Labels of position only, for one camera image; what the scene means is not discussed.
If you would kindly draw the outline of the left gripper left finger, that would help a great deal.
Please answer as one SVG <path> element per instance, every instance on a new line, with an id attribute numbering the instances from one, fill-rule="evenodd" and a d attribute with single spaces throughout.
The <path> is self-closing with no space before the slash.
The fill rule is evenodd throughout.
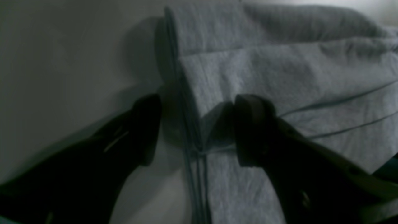
<path id="1" fill-rule="evenodd" d="M 162 115 L 158 94 L 89 138 L 1 184 L 1 217 L 20 224 L 108 224 L 128 176 L 155 157 Z"/>

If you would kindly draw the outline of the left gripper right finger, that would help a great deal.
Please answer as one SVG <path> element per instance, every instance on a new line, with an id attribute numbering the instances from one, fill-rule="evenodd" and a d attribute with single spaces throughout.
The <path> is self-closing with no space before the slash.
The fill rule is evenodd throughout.
<path id="1" fill-rule="evenodd" d="M 270 101 L 237 95 L 233 121 L 240 166 L 264 170 L 288 224 L 397 223 L 397 213 L 376 217 L 397 199 L 396 184 L 308 140 L 277 117 Z"/>

